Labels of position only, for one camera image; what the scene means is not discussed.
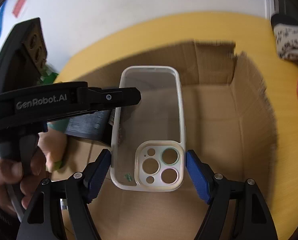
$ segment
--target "black handheld device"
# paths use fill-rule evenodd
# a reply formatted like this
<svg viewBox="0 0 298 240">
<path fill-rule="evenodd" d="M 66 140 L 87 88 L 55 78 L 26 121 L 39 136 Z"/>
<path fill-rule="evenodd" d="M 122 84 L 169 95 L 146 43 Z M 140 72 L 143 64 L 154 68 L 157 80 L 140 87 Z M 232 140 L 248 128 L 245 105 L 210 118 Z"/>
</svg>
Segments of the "black handheld device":
<svg viewBox="0 0 298 240">
<path fill-rule="evenodd" d="M 88 87 L 87 82 L 38 83 L 47 57 L 39 18 L 12 29 L 0 52 L 0 157 L 22 162 L 24 176 L 47 122 L 139 103 L 136 88 Z M 20 185 L 7 185 L 21 221 Z"/>
</svg>

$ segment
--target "cardboard box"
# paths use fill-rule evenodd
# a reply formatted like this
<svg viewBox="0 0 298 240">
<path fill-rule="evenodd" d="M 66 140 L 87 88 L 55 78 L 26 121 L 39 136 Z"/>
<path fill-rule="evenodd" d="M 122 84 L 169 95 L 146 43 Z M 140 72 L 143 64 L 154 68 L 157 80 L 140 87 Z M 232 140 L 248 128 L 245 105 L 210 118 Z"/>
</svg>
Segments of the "cardboard box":
<svg viewBox="0 0 298 240">
<path fill-rule="evenodd" d="M 277 144 L 274 114 L 257 67 L 245 53 L 234 55 L 234 47 L 234 43 L 186 41 L 113 62 L 79 80 L 90 86 L 113 87 L 131 65 L 174 67 L 182 83 L 186 148 L 228 179 L 255 179 L 270 206 Z M 84 146 L 78 149 L 87 152 L 90 142 L 81 143 Z M 101 145 L 93 144 L 88 158 L 83 152 L 75 156 L 84 156 L 84 165 L 101 150 Z M 230 231 L 232 202 L 222 239 Z M 207 208 L 187 173 L 179 189 L 156 193 L 121 190 L 107 174 L 98 198 L 89 205 L 100 236 L 109 240 L 194 239 Z M 63 217 L 73 233 L 67 211 Z"/>
</svg>

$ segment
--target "green sticker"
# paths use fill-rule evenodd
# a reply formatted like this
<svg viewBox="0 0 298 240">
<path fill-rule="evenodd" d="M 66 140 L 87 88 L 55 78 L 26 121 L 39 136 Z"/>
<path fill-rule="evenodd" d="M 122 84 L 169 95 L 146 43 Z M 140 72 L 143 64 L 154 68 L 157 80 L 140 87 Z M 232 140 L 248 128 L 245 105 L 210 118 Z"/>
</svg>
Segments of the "green sticker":
<svg viewBox="0 0 298 240">
<path fill-rule="evenodd" d="M 127 173 L 126 175 L 125 175 L 125 178 L 127 179 L 127 181 L 132 181 L 132 177 L 131 177 L 131 174 L 130 173 Z"/>
</svg>

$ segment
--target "hand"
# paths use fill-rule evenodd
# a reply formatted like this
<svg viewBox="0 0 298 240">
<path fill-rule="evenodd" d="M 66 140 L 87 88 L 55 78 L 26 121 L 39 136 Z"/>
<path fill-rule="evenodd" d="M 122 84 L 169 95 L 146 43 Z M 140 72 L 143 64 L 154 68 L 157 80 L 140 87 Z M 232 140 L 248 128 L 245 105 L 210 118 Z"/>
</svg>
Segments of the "hand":
<svg viewBox="0 0 298 240">
<path fill-rule="evenodd" d="M 23 178 L 23 168 L 20 162 L 0 158 L 0 208 L 6 213 L 16 216 L 5 185 L 20 182 L 20 189 L 25 195 L 21 201 L 26 209 L 40 181 L 46 177 L 46 158 L 40 148 L 34 154 L 30 163 L 32 174 Z"/>
</svg>

